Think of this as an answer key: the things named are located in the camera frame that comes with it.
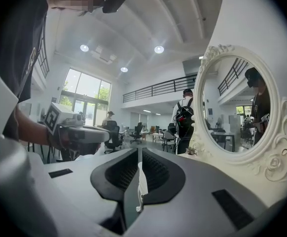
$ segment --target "ceiling light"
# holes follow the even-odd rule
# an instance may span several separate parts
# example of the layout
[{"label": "ceiling light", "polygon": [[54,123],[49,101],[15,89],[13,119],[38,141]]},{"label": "ceiling light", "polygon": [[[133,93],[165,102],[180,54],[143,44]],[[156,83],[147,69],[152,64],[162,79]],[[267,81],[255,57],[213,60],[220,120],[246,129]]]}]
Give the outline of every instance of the ceiling light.
[{"label": "ceiling light", "polygon": [[163,46],[161,46],[161,45],[158,45],[158,46],[156,46],[155,48],[154,48],[154,51],[156,52],[156,53],[163,53],[163,51],[164,51],[164,47]]},{"label": "ceiling light", "polygon": [[81,46],[80,46],[80,49],[81,49],[83,52],[89,51],[89,47],[88,47],[87,45],[81,45]]}]

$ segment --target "man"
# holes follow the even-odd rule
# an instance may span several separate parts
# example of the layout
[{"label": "man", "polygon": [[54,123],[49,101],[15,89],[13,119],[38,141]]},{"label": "man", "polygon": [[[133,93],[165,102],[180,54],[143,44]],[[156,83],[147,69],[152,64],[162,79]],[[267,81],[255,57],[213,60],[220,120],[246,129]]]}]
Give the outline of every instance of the man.
[{"label": "man", "polygon": [[177,134],[180,138],[178,143],[178,154],[184,154],[188,148],[194,128],[192,127],[191,116],[193,111],[193,91],[186,89],[183,91],[183,98],[173,108],[171,123],[175,123]]},{"label": "man", "polygon": [[115,115],[114,112],[109,111],[108,116],[103,120],[102,126],[105,126],[108,124],[108,120],[112,120],[112,116]]},{"label": "man", "polygon": [[264,79],[256,68],[250,68],[245,73],[248,79],[248,86],[254,88],[256,93],[253,98],[251,116],[253,117],[252,125],[256,127],[256,133],[254,138],[254,145],[262,138],[267,123],[262,122],[261,118],[267,114],[270,114],[271,103],[270,96],[267,90]]},{"label": "man", "polygon": [[[31,97],[34,63],[41,48],[41,33],[48,6],[72,9],[82,13],[102,7],[107,0],[1,0],[0,10],[0,77],[19,98],[19,103]],[[3,131],[4,136],[35,144],[58,147],[44,125],[35,123],[16,107]],[[66,133],[62,141],[68,141]]]}]

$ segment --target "dark t-shirt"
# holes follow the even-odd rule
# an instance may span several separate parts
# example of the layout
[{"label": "dark t-shirt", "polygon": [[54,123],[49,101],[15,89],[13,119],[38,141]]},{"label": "dark t-shirt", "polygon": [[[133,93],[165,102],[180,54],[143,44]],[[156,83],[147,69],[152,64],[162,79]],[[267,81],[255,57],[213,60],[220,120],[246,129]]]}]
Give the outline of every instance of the dark t-shirt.
[{"label": "dark t-shirt", "polygon": [[[271,113],[271,102],[270,102],[270,95],[268,90],[265,89],[262,95],[257,94],[252,103],[252,111],[251,115],[253,118],[256,118],[258,122],[261,122],[261,118]],[[260,133],[258,130],[255,134],[254,144],[256,144],[260,138],[262,137],[263,133]]]},{"label": "dark t-shirt", "polygon": [[[7,5],[6,11],[0,11],[0,77],[22,102],[31,97],[33,66],[39,54],[48,4],[46,0],[0,1]],[[15,110],[3,134],[18,140]]]}]

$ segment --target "railing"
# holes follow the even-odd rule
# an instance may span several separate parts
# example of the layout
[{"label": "railing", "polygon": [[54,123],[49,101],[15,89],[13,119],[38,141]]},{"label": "railing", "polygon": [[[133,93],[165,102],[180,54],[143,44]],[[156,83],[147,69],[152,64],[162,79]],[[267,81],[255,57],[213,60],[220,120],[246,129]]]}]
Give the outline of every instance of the railing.
[{"label": "railing", "polygon": [[41,33],[41,42],[40,42],[40,47],[39,47],[39,54],[38,54],[38,63],[40,65],[41,71],[46,78],[48,72],[49,72],[49,66],[48,66],[48,61],[47,61],[47,55],[46,55],[46,45],[45,45],[45,26],[46,26],[46,17],[44,19],[44,24],[43,24],[43,30]]},{"label": "railing", "polygon": [[197,74],[177,78],[174,80],[164,81],[161,83],[154,84],[152,86],[129,92],[123,95],[123,103],[146,97],[181,91],[185,89],[193,89],[196,81],[196,76]]},{"label": "railing", "polygon": [[231,69],[229,70],[228,74],[222,81],[222,83],[219,85],[218,90],[219,94],[222,95],[227,89],[229,89],[230,85],[239,78],[239,75],[243,71],[243,69],[248,65],[249,63],[245,60],[236,58],[234,61]]}]

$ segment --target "black backpack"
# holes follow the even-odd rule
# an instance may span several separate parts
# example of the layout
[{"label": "black backpack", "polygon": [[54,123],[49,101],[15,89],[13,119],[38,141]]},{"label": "black backpack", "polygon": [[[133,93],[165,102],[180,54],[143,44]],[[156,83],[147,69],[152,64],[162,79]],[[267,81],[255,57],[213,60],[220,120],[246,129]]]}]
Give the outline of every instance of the black backpack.
[{"label": "black backpack", "polygon": [[187,106],[181,106],[178,102],[178,111],[176,115],[176,120],[178,124],[179,137],[182,138],[186,135],[191,135],[193,133],[192,124],[194,121],[192,120],[192,116],[194,115],[194,111],[191,108],[193,98],[188,101]]}]

